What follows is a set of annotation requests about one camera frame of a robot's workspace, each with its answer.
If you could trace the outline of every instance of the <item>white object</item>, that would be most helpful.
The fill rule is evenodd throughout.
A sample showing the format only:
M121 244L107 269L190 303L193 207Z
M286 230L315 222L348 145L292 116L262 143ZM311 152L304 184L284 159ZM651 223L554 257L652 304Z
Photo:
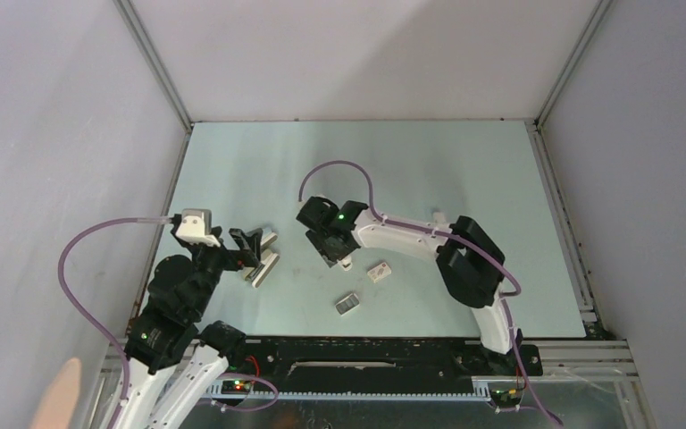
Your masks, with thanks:
M431 232L415 231L382 223L375 219L369 210L364 210L356 218L356 227L354 228L354 239L363 248L386 248L434 262L438 257L438 246L442 246L448 240L445 237L436 236L435 232L451 232L445 222L445 218L442 219L443 222L440 222L440 216L435 214L433 217L436 218L438 223L424 223L384 214L382 216L386 221L391 220L419 225L430 229ZM379 274L379 270L377 270L374 272L378 274L377 278L372 277L372 271L378 267L380 265L367 273L373 282L377 282L385 275L390 274L388 267L387 274L384 272ZM480 342L482 346L497 353L506 354L512 347L511 336L509 333L509 323L498 294L499 292L497 291L492 305L483 308L470 307L470 309L477 321L477 326L480 328Z
M388 277L391 273L393 272L390 270L390 265L383 261L375 265L371 270L369 270L367 272L367 275L370 279L372 279L372 282L376 283L384 279L385 277Z
M483 308L470 307L470 310L474 320L477 321L477 326L480 327L482 347L504 355L512 348L512 345L509 322L499 296L500 289L498 286L492 305Z
M161 400L156 402L164 385L175 372L176 365L148 373L148 366L130 360L130 388L128 401L123 404L114 429L177 429L190 410L196 405L206 389L229 366L218 350L207 345L198 346L182 374ZM115 398L120 397L122 381L117 383ZM110 404L99 427L106 428L112 418L116 403Z
M432 221L438 225L448 226L448 219L443 212L432 212Z
M412 221L410 219L388 216L391 221L399 221L430 228L435 231L450 232L447 226ZM403 253L410 257L419 257L426 261L434 261L438 255L436 249L446 243L446 238L435 237L431 234L386 225L374 218L369 210L364 210L355 222L353 234L356 242L363 248L386 248L394 252Z
M188 367L156 404L148 419L151 429L176 429L188 416L206 389L228 368L228 360L209 346L198 346Z
M189 208L182 211L182 220L175 231L175 237L190 244L219 247L220 241L209 233L211 229L211 210Z
M262 282L270 273L270 271L274 268L274 266L278 263L278 261L280 261L279 254L274 253L271 250L265 250L264 252L262 252L262 269L261 271L259 271L259 274L257 274L256 277L254 277L254 279L251 281L251 286L253 286L254 289L262 285Z
M261 250L262 250L262 260L261 264L255 268L244 268L241 275L243 279L247 282L251 282L251 286L254 289L262 285L262 282L267 277L267 274L274 268L274 266L280 261L280 254L275 253L269 249L269 247L277 241L277 232L269 231L262 236Z
M351 271L351 268L354 267L354 259L348 255L347 257L340 259L338 261L338 265L343 269L343 271Z
M140 429L146 427L151 410L154 409L156 399L162 392L167 380L175 372L175 365L156 371L156 374L148 373L148 365L137 359L130 360L130 387L128 388L128 401L122 407L122 412L117 417L114 429ZM120 397L122 380L117 383L114 398ZM99 427L107 427L112 419L116 403L109 404L104 420Z

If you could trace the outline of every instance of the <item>metal profile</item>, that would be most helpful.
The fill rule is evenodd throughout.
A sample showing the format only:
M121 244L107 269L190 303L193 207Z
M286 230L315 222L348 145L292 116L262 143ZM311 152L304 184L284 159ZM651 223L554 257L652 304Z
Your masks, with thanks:
M538 346L540 359L543 364L543 375L532 377L541 382L636 382L638 370L632 360L632 353L627 341L569 341L526 340ZM126 340L120 340L124 346ZM183 355L178 369L179 372L188 365L193 355L194 347L188 347ZM110 345L106 351L102 373L119 373L120 357ZM487 376L474 377L478 382L513 381L511 377Z
M566 58L564 68L562 68L561 72L559 72L553 88L551 88L550 92L548 92L546 101L543 102L543 106L540 108L540 112L536 118L540 126L545 125L548 117L551 115L551 110L553 110L554 105L556 105L556 101L558 101L558 98L561 96L562 90L572 77L573 71L577 68L577 64L580 63L582 55L590 45L593 36L598 31L598 28L601 26L601 23L603 22L609 8L611 8L613 3L614 0L598 0L598 4L596 4L596 7L590 14L588 22L585 24L585 28L577 38L577 43L574 44L574 49Z
M622 409L624 424L628 429L655 429L656 422L650 413L645 397L641 395L639 382L614 383L616 397Z
M99 416L98 411L101 410L104 406L104 403L101 401L101 398L106 390L105 387L107 384L109 384L109 377L100 376L96 380L96 385L93 390L94 394L91 395L91 405L88 409L88 415L82 419L86 422L83 426L86 429L101 424L100 422L102 417Z
M177 161L175 162L175 169L172 172L172 177L170 178L170 185L167 188L167 194L164 197L164 205L162 206L162 211L160 216L166 216L170 212L170 206L172 205L172 198L175 195L175 187L177 186L178 179L180 178L180 170L182 170L183 162L185 162L185 154L188 151L188 144L190 143L190 133L185 135L185 138L180 144L180 152L178 153ZM140 279L140 284L138 286L138 294L136 295L136 300L133 303L132 310L130 312L130 320L138 317L140 308L143 305L143 298L146 294L146 286L148 285L148 278L151 276L151 270L154 268L154 259L156 258L156 250L159 249L159 243L162 241L164 227L167 225L157 225L156 235L154 236L154 241L151 243L151 248L148 250L148 257L146 258L146 267L144 269L144 275Z
M131 0L114 0L114 3L117 5L117 10L120 11L120 15L127 24L132 37L135 39L135 43L138 44L140 52L151 68L151 72L154 74L156 81L162 88L164 96L167 97L167 101L177 114L178 119L182 124L182 128L185 132L190 133L193 130L193 120L190 119L188 109L185 108L185 104L182 102L182 98L180 98L180 94L175 88L170 73L168 73L167 69L164 67L162 58L156 52L154 43L148 36L146 27L143 25L143 21L140 20L138 12L135 10L135 6L132 4Z
M592 323L598 320L596 314L595 299L593 298L593 291L590 285L590 273L585 267L585 260L581 252L581 244L574 236L574 229L569 214L565 208L564 195L561 187L556 179L551 158L546 149L545 141L534 120L525 122L527 126L527 133L530 136L530 143L532 145L532 153L535 156L535 161L540 170L540 177L543 180L543 187L545 188L548 197L548 203L551 206L551 212L555 219L556 232L562 244L562 250L565 252L567 269L574 286L574 296L577 299L577 304L580 308L583 322Z

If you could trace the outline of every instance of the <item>aluminum frame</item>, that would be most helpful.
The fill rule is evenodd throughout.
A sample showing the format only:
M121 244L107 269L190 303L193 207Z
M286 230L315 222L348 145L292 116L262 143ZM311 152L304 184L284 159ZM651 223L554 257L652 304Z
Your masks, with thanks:
M540 112L535 118L538 123L545 125L551 111L556 105L556 101L558 101L558 98L561 96L566 84L569 83L572 73L582 60L582 56L588 49L590 41L598 32L598 29L603 23L604 18L606 18L614 1L615 0L598 0L598 4L593 8L593 12L590 14L587 23L585 23L585 28L582 29L582 33L580 33L580 36L577 38L577 42L574 44L572 52L566 58L564 67L561 69L561 72L559 72L556 82L554 82L554 86L548 92L548 96L543 102L543 106L540 107Z
M156 52L154 42L148 36L146 27L143 25L143 21L140 20L135 6L131 0L114 0L114 4L117 5L117 10L120 11L121 17L130 30L130 35L135 39L136 45L140 48L141 54L143 54L146 63L148 63L151 72L154 74L154 78L162 88L164 96L167 97L167 101L175 111L175 114L177 114L182 128L189 134L193 130L193 120L190 119L188 109L185 107L182 98L180 98L170 73L164 67L162 58Z
M188 114L188 109L184 105L175 87L172 77L166 71L159 54L151 38L146 32L146 28L139 18L132 0L114 0L120 15L125 20L130 29L130 35L135 39L141 53L146 59L151 72L167 97L172 109L178 116L187 135L182 143L180 154L174 174L171 178L170 187L167 191L165 204L162 214L169 212L172 195L174 193L177 180L180 176L185 152L188 148L190 133L193 121ZM562 249L565 251L570 276L573 279L575 296L578 299L578 306L581 310L582 320L585 324L596 322L603 323L598 317L598 296L594 293L587 270L587 260L585 259L581 243L575 238L572 220L566 211L566 204L561 186L556 179L555 169L550 159L550 154L546 149L544 138L540 129L545 125L551 110L558 100L562 90L565 88L572 76L577 64L582 59L584 52L588 48L593 36L603 22L608 10L614 0L599 0L594 8L588 22L579 36L573 51L559 73L556 83L549 91L548 96L540 108L537 118L525 121L527 131L530 136L532 151L540 170L540 176L545 185L548 195L548 202L551 212L556 220L556 230L562 242ZM159 240L162 237L163 227L160 227L154 243L149 250L149 258L146 271L141 279L141 291L145 289L148 275L153 266L155 251ZM141 305L137 301L133 308L133 315ZM655 428L654 422L645 399L644 392L640 385L637 368L632 360L629 346L626 341L568 341L568 340L527 340L535 344L540 349L540 357L543 361L544 374L541 377L532 377L536 383L572 383L588 382L602 383L611 382L615 384L616 394L620 400L623 411L623 418L628 428ZM183 357L181 365L185 365L189 358L189 352ZM107 383L109 377L115 377L120 371L119 357L113 348L109 348L106 353L100 377L94 387L94 401L90 413L88 413L87 427L92 427L94 420L97 420L97 411L105 407L109 395L113 394L114 383ZM478 377L478 382L499 382L511 381L505 377Z

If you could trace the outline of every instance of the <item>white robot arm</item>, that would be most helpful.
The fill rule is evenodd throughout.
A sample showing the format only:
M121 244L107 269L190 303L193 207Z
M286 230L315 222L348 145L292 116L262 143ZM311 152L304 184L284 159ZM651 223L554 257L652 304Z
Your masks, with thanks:
M269 243L259 230L248 235L230 230L239 249L227 249L220 239L222 228L212 228L210 218L208 210L196 209L174 217L172 235L192 257L167 257L156 267L158 274L148 285L148 302L130 327L124 350L130 377L125 399L120 407L113 404L108 408L101 427L176 429L208 386L228 368L228 359L242 347L246 338L243 332L216 322L199 334L196 323L222 272L248 273L248 280L256 287L278 256L266 248ZM197 335L200 344L188 366L159 399ZM120 381L114 397L121 398L123 392Z
M349 269L350 255L357 248L385 248L436 262L448 292L471 309L480 327L482 346L500 355L509 354L512 348L510 326L498 290L503 276L479 255L445 237L460 235L503 263L503 253L480 226L464 216L451 225L395 216L386 216L383 222L368 208L366 204L354 201L338 208L327 198L312 197L305 202L297 219L309 228L306 237L329 266L341 263ZM420 228L406 228L400 224Z

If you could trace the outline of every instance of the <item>light blue table surface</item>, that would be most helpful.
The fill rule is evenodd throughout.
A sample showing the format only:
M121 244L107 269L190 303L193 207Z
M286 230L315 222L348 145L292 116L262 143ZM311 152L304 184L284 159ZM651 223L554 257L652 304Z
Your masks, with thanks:
M223 320L254 335L479 336L433 263L378 249L354 252L347 273L322 261L295 220L297 193L309 170L334 159L370 173L386 214L429 221L440 209L450 222L474 218L523 286L509 305L525 336L584 336L531 143L524 123L513 121L198 123L170 213L211 209L230 248L231 227L271 226L280 235L280 262L261 287L225 273L200 326ZM346 166L310 180L305 196L320 193L339 206L367 201L363 176ZM166 232L155 262L183 250ZM381 260L393 274L374 284L366 271ZM508 281L502 287L512 289ZM361 305L341 316L334 304L350 291Z

